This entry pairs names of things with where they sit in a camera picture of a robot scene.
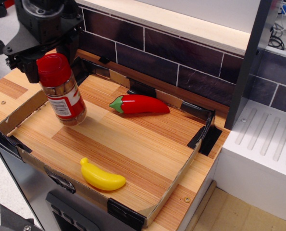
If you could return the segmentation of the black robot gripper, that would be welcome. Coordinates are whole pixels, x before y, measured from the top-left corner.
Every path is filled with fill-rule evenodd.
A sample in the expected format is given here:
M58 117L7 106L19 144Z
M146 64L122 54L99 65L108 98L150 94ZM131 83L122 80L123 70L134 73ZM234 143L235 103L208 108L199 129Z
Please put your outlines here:
M37 60L56 50L72 64L79 46L83 16L74 0L16 0L19 30L3 53L10 69L25 73L38 83Z

